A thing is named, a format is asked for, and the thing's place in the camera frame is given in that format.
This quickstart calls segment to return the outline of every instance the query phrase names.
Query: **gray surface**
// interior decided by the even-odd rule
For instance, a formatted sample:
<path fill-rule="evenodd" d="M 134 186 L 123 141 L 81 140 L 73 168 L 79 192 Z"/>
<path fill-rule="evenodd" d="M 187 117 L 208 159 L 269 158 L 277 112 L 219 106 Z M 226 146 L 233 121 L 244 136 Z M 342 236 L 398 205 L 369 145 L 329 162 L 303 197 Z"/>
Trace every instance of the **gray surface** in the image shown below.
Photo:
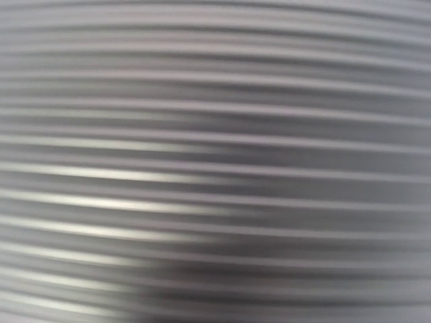
<path fill-rule="evenodd" d="M 0 1 L 0 310 L 429 322 L 430 14 Z"/>

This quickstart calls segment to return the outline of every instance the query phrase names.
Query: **ribbed texture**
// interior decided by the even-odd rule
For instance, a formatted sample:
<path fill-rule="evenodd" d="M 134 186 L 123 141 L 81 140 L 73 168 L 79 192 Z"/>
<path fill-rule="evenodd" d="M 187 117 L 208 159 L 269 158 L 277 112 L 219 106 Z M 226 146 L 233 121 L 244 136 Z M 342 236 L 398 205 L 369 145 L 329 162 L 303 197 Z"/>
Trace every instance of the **ribbed texture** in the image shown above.
<path fill-rule="evenodd" d="M 429 323 L 430 49 L 427 1 L 0 1 L 4 322 Z"/>

